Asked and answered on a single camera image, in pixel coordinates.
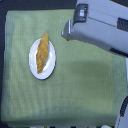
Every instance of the white plate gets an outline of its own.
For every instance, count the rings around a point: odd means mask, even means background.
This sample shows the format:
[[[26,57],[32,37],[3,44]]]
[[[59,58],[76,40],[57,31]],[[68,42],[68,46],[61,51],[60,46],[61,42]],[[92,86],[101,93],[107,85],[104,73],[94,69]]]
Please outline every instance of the white plate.
[[[37,73],[37,65],[36,65],[36,54],[37,54],[37,48],[38,48],[39,43],[40,43],[40,39],[36,40],[30,49],[29,67],[30,67],[32,74],[36,78],[44,80],[44,79],[48,78],[54,70],[55,62],[56,62],[56,55],[55,55],[54,47],[53,47],[52,43],[49,41],[48,59],[47,59],[47,62],[46,62],[46,65],[45,65],[43,71],[40,74],[38,74]]]

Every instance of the fabric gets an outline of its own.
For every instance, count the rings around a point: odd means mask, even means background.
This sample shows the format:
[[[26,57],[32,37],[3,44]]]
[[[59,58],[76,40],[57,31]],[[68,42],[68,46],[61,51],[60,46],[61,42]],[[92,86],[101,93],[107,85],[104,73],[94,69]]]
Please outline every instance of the fabric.
[[[8,12],[1,119],[9,126],[115,124],[128,91],[126,61],[63,39],[61,31],[73,12]],[[56,51],[56,66],[48,79],[38,80],[29,68],[29,52],[45,32]]]

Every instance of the tablecloth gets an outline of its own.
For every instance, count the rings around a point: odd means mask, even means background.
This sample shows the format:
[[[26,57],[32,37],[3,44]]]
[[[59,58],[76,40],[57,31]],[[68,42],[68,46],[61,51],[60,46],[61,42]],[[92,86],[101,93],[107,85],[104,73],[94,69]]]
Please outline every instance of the tablecloth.
[[[115,124],[128,91],[126,61],[64,40],[61,30],[71,17],[73,10],[8,12],[1,119],[9,126]],[[56,51],[56,66],[42,81],[29,69],[29,52],[45,32]]]

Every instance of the dark background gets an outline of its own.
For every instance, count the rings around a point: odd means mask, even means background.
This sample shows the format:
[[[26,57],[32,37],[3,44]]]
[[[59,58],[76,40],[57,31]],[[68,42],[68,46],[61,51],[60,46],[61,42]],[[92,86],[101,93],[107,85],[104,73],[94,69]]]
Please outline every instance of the dark background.
[[[76,1],[77,0],[0,0],[0,104],[2,96],[5,20],[7,12],[9,10],[75,9]],[[128,0],[113,1],[128,7]],[[0,121],[0,128],[8,128],[8,126],[2,124]]]

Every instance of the gray robot arm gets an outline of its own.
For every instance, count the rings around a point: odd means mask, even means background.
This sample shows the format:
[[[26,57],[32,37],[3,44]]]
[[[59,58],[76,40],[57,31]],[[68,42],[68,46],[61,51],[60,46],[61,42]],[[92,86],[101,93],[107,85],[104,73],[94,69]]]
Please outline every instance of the gray robot arm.
[[[128,8],[110,0],[78,0],[62,37],[128,57]]]

